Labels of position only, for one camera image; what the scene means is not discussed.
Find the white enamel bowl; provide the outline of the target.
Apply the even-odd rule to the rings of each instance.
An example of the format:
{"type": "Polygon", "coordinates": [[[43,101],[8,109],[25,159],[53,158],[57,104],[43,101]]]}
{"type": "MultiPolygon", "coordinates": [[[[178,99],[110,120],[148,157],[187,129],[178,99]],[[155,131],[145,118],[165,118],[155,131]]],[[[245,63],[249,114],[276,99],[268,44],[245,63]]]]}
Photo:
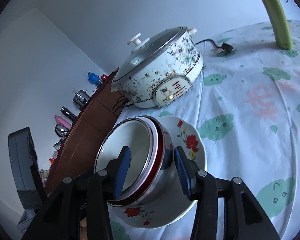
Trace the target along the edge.
{"type": "Polygon", "coordinates": [[[140,174],[150,150],[148,129],[134,118],[117,124],[106,136],[94,165],[94,172],[113,177],[110,200],[117,200],[140,174]]]}

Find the red flower white plate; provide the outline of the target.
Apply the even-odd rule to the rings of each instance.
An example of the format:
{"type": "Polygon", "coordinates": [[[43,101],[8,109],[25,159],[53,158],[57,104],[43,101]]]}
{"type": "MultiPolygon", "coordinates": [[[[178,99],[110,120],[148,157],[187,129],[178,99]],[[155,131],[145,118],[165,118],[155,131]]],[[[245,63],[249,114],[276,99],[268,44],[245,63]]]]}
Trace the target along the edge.
{"type": "Polygon", "coordinates": [[[196,163],[199,170],[206,170],[206,152],[195,127],[173,115],[156,118],[171,136],[173,149],[172,167],[175,176],[163,194],[155,201],[137,206],[114,207],[117,217],[135,228],[156,229],[170,225],[185,216],[196,201],[190,176],[185,173],[186,158],[196,163]]]}

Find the floral white tablecloth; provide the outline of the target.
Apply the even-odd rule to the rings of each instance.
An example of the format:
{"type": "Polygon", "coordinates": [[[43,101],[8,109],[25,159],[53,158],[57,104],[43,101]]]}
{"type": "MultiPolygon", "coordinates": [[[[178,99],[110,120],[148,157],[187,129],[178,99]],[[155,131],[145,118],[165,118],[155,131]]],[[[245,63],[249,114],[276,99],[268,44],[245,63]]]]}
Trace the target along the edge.
{"type": "Polygon", "coordinates": [[[242,178],[281,239],[300,230],[300,21],[288,25],[291,50],[277,48],[268,22],[216,35],[233,50],[201,44],[204,66],[190,92],[165,108],[129,107],[119,116],[181,118],[177,138],[202,141],[213,176],[242,178]]]}

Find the small red object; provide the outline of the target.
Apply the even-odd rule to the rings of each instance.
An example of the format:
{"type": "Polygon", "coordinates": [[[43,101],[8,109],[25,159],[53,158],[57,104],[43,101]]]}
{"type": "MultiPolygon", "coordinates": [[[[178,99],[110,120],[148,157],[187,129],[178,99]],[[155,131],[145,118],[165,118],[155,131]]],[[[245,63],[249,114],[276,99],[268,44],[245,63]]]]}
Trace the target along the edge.
{"type": "Polygon", "coordinates": [[[103,74],[103,75],[101,75],[101,79],[103,80],[103,81],[105,81],[106,79],[107,79],[107,75],[106,74],[103,74]]]}

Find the steel rice cooker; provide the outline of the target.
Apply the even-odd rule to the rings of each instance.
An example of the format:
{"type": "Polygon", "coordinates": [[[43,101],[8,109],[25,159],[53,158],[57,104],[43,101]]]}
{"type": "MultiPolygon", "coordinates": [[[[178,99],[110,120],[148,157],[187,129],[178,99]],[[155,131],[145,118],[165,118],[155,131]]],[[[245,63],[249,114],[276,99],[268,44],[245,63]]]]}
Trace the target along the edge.
{"type": "Polygon", "coordinates": [[[75,92],[73,102],[74,105],[82,109],[89,102],[90,96],[87,94],[86,90],[79,90],[75,92]]]}

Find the floral electric cooking pot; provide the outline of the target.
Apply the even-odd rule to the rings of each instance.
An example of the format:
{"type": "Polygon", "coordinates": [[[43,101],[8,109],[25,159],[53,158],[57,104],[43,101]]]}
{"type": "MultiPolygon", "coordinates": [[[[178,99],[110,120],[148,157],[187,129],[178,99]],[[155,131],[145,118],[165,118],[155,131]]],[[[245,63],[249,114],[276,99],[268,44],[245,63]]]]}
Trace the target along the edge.
{"type": "Polygon", "coordinates": [[[121,92],[139,108],[164,107],[192,87],[204,60],[192,38],[195,28],[166,29],[141,41],[135,35],[129,57],[111,82],[111,91],[121,92]]]}

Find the brown wooden sideboard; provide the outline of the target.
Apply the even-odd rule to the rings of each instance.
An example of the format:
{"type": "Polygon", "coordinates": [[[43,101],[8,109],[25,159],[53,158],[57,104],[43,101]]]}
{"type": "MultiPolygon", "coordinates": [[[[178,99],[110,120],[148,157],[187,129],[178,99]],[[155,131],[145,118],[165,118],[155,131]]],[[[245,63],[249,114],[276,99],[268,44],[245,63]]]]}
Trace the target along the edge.
{"type": "Polygon", "coordinates": [[[107,77],[73,122],[49,170],[46,193],[51,193],[65,177],[76,178],[94,166],[102,142],[122,112],[116,106],[122,94],[110,91],[116,73],[117,70],[107,77]]]}

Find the red plastic bowl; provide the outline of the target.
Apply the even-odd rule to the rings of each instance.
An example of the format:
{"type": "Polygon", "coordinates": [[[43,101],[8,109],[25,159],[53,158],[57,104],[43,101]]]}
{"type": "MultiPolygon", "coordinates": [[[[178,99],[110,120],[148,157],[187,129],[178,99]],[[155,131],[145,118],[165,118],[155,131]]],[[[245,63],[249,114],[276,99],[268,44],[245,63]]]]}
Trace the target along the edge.
{"type": "Polygon", "coordinates": [[[172,141],[166,128],[151,116],[129,118],[106,136],[97,160],[117,158],[121,148],[130,148],[130,167],[122,193],[109,205],[115,207],[148,204],[158,198],[170,179],[172,141]]]}

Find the steel kettle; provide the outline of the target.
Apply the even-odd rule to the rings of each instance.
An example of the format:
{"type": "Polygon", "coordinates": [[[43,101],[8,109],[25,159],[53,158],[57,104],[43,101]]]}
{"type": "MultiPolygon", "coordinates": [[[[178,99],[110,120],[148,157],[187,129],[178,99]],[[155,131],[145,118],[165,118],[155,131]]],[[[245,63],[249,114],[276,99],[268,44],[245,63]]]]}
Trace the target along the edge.
{"type": "Polygon", "coordinates": [[[65,137],[66,134],[68,133],[68,129],[60,124],[57,124],[55,126],[55,133],[59,136],[59,137],[65,137]]]}

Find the pink thermos flask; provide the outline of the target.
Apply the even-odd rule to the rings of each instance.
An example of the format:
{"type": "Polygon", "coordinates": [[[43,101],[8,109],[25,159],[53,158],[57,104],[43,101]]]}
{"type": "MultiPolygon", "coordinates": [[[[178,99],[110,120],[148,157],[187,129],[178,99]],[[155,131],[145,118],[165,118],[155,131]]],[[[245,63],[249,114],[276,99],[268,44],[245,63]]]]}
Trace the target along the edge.
{"type": "Polygon", "coordinates": [[[60,124],[60,125],[62,125],[63,127],[67,128],[67,129],[70,129],[71,126],[72,126],[68,121],[63,119],[61,116],[55,115],[54,119],[55,119],[57,124],[60,124]]]}

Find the green thermos bottle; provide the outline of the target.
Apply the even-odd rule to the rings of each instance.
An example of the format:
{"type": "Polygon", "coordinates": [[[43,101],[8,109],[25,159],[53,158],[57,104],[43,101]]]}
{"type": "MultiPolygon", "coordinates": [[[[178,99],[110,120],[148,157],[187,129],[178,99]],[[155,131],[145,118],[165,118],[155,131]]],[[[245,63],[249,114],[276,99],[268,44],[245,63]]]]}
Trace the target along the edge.
{"type": "Polygon", "coordinates": [[[262,2],[271,22],[276,45],[281,49],[292,49],[290,28],[280,0],[262,0],[262,2]]]}

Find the black thermos flask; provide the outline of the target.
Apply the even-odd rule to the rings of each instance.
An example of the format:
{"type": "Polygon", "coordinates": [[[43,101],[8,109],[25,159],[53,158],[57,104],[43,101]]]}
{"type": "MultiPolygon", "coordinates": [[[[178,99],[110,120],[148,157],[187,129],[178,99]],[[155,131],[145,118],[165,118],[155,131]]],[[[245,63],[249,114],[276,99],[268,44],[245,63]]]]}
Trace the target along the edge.
{"type": "Polygon", "coordinates": [[[61,113],[66,116],[69,120],[74,121],[77,116],[74,115],[70,110],[68,110],[66,107],[61,108],[61,113]]]}

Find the stainless steel bowl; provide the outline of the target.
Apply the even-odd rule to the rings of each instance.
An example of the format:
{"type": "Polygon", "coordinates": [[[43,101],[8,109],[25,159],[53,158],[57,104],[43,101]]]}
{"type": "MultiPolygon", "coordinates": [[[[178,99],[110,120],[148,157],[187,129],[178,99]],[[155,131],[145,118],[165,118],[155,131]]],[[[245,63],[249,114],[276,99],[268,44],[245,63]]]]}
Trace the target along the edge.
{"type": "Polygon", "coordinates": [[[108,202],[111,206],[134,207],[151,203],[163,194],[175,176],[172,167],[174,145],[167,129],[151,116],[138,116],[134,120],[147,127],[150,150],[138,177],[117,200],[108,202]]]}

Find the blue water bottle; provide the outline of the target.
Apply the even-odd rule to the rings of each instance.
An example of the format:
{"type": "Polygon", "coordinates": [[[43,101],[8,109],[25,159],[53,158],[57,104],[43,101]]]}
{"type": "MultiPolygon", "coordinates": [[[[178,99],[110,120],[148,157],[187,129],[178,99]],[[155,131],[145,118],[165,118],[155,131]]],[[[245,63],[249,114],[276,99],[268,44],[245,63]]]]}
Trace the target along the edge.
{"type": "Polygon", "coordinates": [[[103,84],[103,81],[100,79],[100,77],[92,72],[88,73],[88,81],[97,87],[100,87],[103,84]]]}

